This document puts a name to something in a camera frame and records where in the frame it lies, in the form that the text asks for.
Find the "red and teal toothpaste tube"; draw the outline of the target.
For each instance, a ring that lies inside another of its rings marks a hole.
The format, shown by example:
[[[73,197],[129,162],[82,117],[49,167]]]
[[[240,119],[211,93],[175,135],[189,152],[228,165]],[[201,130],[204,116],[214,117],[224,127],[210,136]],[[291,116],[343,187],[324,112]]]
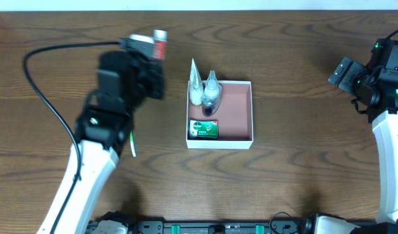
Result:
[[[153,57],[157,60],[164,60],[166,55],[167,32],[162,30],[154,30],[153,37]]]

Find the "white squeeze tube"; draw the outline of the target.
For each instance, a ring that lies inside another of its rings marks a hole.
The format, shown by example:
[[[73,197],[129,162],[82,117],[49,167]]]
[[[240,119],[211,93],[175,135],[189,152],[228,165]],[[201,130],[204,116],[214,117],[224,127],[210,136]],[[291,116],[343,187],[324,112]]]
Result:
[[[189,100],[193,105],[202,104],[204,86],[194,59],[191,62],[189,76]]]

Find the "clear pump soap bottle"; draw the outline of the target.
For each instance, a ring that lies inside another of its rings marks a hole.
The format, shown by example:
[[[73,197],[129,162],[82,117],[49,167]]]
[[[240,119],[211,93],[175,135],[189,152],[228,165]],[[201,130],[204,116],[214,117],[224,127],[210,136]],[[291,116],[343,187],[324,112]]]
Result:
[[[211,70],[202,95],[202,112],[204,116],[210,117],[216,113],[220,106],[221,94],[222,86],[217,80],[215,71]]]

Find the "green soap bar package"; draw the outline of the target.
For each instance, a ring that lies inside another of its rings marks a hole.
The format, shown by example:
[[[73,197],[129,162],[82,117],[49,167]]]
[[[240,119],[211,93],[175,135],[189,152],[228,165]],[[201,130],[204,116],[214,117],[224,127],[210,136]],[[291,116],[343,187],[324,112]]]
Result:
[[[217,120],[190,120],[188,134],[191,138],[217,138],[219,124]]]

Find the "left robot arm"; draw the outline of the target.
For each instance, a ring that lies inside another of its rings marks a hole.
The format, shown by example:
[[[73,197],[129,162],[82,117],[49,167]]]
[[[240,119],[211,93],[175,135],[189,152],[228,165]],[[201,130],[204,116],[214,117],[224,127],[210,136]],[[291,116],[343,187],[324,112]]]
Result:
[[[98,87],[75,123],[75,144],[39,233],[84,233],[123,147],[133,141],[133,112],[146,98],[162,99],[163,57],[109,51],[99,58]]]

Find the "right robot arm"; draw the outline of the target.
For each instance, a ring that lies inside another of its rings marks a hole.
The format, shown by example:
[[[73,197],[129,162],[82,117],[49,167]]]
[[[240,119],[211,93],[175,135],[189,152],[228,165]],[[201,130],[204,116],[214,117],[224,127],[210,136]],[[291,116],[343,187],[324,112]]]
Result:
[[[373,55],[366,65],[344,57],[329,82],[366,105],[380,168],[380,207],[375,224],[353,224],[317,213],[300,223],[299,233],[398,233],[398,58]]]

